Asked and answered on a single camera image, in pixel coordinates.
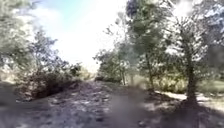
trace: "vegetation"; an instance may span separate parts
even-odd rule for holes
[[[115,22],[123,33],[107,29],[120,38],[115,39],[112,52],[96,57],[101,62],[99,72],[119,76],[123,83],[132,76],[131,84],[133,76],[140,75],[148,79],[149,88],[186,91],[188,100],[196,101],[199,82],[222,76],[223,3],[192,2],[191,10],[180,17],[175,14],[179,2],[129,0],[126,12],[119,13]]]
[[[79,75],[80,65],[71,65],[57,55],[51,47],[56,40],[45,36],[43,30],[29,39],[23,17],[33,7],[28,0],[0,1],[0,66],[12,71],[20,93],[29,97],[43,98],[58,93],[70,85]]]

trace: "white sky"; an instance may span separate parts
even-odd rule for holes
[[[100,49],[113,47],[111,39],[103,31],[115,22],[117,12],[122,10],[126,0],[93,1],[87,13],[73,24],[65,24],[63,13],[59,10],[41,5],[32,14],[39,18],[39,23],[50,37],[58,39],[55,47],[63,59],[71,63],[82,62],[89,71],[96,72],[98,65],[92,57]]]

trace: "dirt path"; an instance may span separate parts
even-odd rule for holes
[[[178,102],[137,88],[89,82],[31,103],[38,106],[35,108],[14,106],[0,110],[0,128],[162,128],[163,118]],[[210,115],[214,124],[222,123],[224,116]]]

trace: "sunlight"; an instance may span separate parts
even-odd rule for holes
[[[173,15],[178,19],[181,20],[186,18],[188,14],[192,10],[192,5],[187,0],[182,0],[178,4],[174,5]]]

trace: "dirt ground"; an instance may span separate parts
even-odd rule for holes
[[[100,82],[8,105],[0,109],[0,115],[0,128],[193,128],[194,124],[224,128],[224,114],[219,110],[185,106],[164,94]]]

